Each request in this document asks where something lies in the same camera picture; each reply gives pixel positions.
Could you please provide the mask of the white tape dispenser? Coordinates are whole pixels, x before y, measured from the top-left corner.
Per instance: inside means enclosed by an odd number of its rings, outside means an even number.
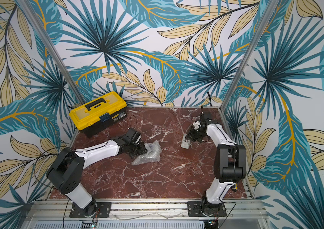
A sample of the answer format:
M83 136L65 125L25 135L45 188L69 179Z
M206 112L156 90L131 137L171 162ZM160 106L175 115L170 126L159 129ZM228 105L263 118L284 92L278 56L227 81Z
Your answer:
M184 139L181 143L181 148L183 149L189 149L190 148L191 141Z

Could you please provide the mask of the clear bubble wrap sheet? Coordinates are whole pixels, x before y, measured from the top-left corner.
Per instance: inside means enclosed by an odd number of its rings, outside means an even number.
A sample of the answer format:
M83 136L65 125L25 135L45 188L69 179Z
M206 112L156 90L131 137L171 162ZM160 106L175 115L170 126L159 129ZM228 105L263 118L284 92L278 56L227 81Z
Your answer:
M146 153L137 156L131 163L133 166L160 161L162 148L157 140L153 143L144 143L144 147Z

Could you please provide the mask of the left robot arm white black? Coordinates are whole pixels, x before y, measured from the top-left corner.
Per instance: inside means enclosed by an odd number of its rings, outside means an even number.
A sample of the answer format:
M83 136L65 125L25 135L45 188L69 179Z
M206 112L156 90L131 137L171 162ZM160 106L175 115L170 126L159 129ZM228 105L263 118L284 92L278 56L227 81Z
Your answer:
M73 202L74 208L81 212L82 217L91 218L96 215L99 207L81 184L83 170L109 157L128 154L135 158L145 153L147 149L140 137L135 141L117 137L84 149L65 148L49 167L46 178Z

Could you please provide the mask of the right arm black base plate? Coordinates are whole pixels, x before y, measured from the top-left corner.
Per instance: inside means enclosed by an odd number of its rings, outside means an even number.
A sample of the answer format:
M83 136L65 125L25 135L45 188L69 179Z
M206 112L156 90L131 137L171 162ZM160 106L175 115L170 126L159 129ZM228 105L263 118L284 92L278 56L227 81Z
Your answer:
M203 203L202 201L188 201L187 210L189 217L227 216L224 203L212 204Z

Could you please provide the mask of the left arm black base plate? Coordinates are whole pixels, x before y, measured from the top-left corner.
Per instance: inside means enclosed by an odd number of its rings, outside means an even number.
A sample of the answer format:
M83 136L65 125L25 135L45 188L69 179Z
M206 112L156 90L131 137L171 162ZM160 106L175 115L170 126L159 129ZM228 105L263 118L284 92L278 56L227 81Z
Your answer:
M111 210L111 202L91 202L84 209L77 204L72 204L70 218L108 218Z

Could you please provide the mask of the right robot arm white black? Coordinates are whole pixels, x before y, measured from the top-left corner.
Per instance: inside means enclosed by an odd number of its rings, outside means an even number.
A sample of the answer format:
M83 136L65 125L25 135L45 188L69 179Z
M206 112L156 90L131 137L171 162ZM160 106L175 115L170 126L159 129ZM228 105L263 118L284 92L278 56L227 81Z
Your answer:
M218 123L195 121L187 134L191 141L202 142L205 137L216 146L214 180L200 201L189 201L190 217L226 216L223 198L246 177L246 148L235 143Z

